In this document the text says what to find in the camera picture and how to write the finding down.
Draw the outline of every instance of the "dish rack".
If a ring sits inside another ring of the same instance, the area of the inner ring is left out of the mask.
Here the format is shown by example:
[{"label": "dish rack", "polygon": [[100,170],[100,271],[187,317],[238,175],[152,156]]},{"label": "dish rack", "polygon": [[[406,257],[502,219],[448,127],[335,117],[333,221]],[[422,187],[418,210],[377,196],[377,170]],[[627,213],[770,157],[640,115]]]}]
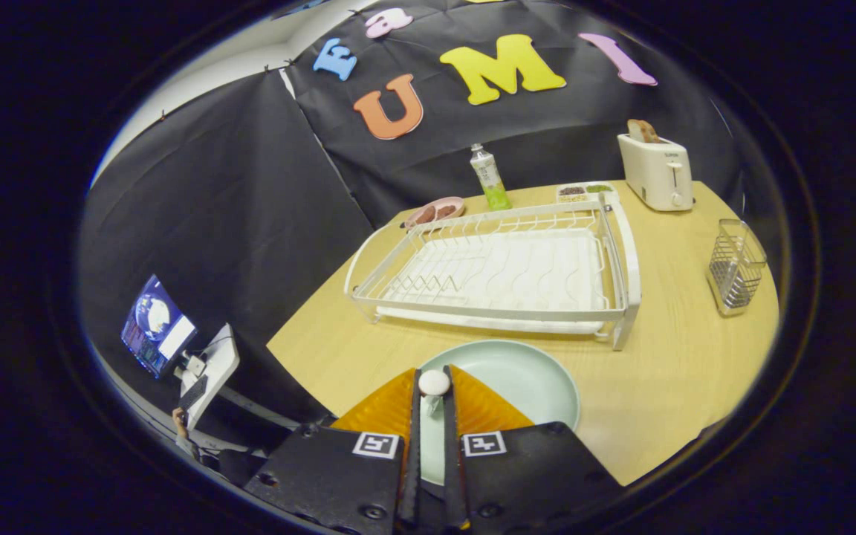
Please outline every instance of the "dish rack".
[{"label": "dish rack", "polygon": [[[622,251],[608,213],[615,216]],[[599,193],[575,203],[418,224],[350,290],[357,260],[386,228],[363,243],[346,275],[344,292],[371,322],[394,316],[612,336],[614,350],[625,345],[639,309],[639,263],[618,197]]]}]

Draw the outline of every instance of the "monitor screen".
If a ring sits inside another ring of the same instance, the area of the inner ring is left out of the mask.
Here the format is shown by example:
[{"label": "monitor screen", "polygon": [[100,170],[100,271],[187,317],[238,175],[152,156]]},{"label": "monitor screen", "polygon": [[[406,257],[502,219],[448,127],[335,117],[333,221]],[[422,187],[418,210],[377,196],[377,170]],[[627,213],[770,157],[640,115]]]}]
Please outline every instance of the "monitor screen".
[{"label": "monitor screen", "polygon": [[197,328],[174,305],[157,275],[143,285],[121,331],[121,339],[155,378],[169,372]]}]

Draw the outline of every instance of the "white toaster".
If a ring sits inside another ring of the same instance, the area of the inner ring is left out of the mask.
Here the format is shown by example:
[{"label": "white toaster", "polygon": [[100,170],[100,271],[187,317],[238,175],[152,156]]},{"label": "white toaster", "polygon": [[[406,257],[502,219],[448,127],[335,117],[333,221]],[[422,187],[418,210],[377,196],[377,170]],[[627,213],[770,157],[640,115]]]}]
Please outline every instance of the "white toaster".
[{"label": "white toaster", "polygon": [[693,209],[693,170],[685,146],[662,137],[660,143],[636,141],[629,134],[616,139],[626,183],[644,203],[660,211]]}]

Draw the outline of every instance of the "hand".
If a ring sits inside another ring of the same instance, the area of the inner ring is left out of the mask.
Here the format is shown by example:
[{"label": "hand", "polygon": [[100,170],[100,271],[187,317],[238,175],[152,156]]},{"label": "hand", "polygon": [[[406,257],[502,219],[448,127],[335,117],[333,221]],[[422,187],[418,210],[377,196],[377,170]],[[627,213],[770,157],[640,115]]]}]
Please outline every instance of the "hand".
[{"label": "hand", "polygon": [[170,413],[170,417],[173,418],[174,426],[177,426],[177,430],[187,428],[187,426],[184,426],[184,414],[186,413],[179,406]]}]

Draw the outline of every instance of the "plastic bottle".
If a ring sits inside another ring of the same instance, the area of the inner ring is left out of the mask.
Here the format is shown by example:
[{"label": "plastic bottle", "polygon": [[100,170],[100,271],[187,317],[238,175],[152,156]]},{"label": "plastic bottle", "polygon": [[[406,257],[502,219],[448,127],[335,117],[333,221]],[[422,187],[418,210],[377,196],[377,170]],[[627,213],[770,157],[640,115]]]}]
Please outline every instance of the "plastic bottle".
[{"label": "plastic bottle", "polygon": [[497,172],[497,163],[493,161],[493,155],[484,150],[481,143],[474,143],[471,146],[471,152],[473,153],[471,155],[471,166],[475,167],[475,172],[478,173],[478,179],[484,189],[484,196],[487,197],[490,209],[510,209],[510,199],[507,198],[504,183],[500,180],[500,173]]}]

